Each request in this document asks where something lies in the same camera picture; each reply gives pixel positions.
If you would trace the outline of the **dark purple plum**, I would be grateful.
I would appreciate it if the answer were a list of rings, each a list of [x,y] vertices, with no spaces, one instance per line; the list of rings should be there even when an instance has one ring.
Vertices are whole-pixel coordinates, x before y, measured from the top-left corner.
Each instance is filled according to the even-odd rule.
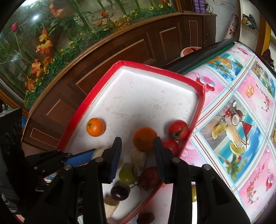
[[[124,201],[129,197],[129,191],[121,185],[116,185],[111,188],[110,195],[116,201]]]

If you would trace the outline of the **green grape with stem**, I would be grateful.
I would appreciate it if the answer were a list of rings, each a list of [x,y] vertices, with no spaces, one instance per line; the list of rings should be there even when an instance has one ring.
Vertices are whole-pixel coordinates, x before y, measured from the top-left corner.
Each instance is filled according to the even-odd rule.
[[[119,180],[125,185],[132,185],[138,180],[137,169],[134,165],[123,166],[119,172]]]

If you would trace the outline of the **small banana chunk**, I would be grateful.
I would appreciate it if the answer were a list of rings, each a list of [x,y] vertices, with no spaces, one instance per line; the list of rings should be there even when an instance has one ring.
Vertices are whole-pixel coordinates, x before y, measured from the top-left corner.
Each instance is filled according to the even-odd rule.
[[[140,151],[137,148],[131,151],[131,164],[134,165],[138,170],[143,171],[147,162],[146,152]]]

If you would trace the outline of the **orange tangerine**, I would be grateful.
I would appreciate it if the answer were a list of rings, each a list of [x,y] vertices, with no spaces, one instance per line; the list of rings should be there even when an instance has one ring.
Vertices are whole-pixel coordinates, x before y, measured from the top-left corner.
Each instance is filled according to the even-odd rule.
[[[149,152],[154,149],[155,137],[157,137],[157,133],[152,128],[142,127],[134,133],[132,141],[138,150]]]

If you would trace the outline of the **small red cherry tomato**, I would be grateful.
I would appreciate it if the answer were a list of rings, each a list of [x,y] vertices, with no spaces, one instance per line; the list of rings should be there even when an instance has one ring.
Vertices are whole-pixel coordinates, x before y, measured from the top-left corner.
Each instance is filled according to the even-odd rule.
[[[170,149],[174,156],[177,156],[179,153],[179,146],[175,140],[167,139],[162,141],[163,147]]]

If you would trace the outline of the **banana piece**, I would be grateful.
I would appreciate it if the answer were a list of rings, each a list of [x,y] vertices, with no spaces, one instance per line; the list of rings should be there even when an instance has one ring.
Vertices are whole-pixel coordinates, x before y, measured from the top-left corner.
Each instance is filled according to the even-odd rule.
[[[110,218],[114,214],[119,204],[120,204],[120,201],[113,199],[111,195],[106,195],[104,197],[104,208],[105,208],[106,218]]]

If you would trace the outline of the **green grape on table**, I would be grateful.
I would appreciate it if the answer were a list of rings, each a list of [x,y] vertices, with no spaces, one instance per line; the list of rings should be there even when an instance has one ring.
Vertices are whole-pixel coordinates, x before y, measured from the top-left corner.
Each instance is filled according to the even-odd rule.
[[[197,197],[196,197],[196,186],[192,185],[192,202],[196,202]]]

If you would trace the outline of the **colourful fruit print tablecloth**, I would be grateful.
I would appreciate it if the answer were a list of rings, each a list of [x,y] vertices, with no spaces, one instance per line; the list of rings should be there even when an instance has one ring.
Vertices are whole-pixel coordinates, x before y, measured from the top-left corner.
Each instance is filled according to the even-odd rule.
[[[275,71],[247,45],[220,42],[175,60],[167,70],[205,91],[188,164],[208,163],[228,184],[251,223],[271,223],[275,206]]]

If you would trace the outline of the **red rimmed white tray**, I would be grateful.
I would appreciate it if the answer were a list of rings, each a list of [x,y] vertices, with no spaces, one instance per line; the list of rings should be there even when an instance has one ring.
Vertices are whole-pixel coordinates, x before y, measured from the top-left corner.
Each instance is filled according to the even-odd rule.
[[[96,149],[92,159],[122,140],[118,167],[131,165],[134,133],[152,128],[164,139],[171,122],[181,119],[193,130],[204,104],[204,88],[168,70],[129,61],[118,61],[93,87],[72,116],[58,149],[78,154]],[[87,122],[100,118],[105,131],[99,137],[87,133]]]

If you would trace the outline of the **floral landscape glass panel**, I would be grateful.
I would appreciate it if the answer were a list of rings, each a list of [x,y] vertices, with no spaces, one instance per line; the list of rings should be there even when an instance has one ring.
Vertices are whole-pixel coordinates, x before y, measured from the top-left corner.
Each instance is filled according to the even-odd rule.
[[[90,46],[133,23],[175,11],[175,1],[24,1],[1,30],[1,88],[29,109]]]

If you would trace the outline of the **purple bottle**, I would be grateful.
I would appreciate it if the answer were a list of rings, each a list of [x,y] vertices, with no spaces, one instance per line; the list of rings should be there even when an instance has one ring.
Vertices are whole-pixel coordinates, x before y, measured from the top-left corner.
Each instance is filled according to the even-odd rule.
[[[200,13],[199,1],[198,0],[193,0],[193,4],[194,4],[194,11],[196,13]]]
[[[198,2],[199,2],[200,13],[205,14],[206,9],[205,9],[204,0],[198,0]]]

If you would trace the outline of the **wall shelf with items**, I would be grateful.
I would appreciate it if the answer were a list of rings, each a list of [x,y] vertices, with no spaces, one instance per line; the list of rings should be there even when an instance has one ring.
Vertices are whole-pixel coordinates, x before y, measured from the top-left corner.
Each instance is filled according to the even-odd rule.
[[[251,29],[253,29],[255,31],[258,31],[257,23],[251,14],[249,14],[249,15],[243,14],[241,23],[245,24],[246,26],[250,27]]]

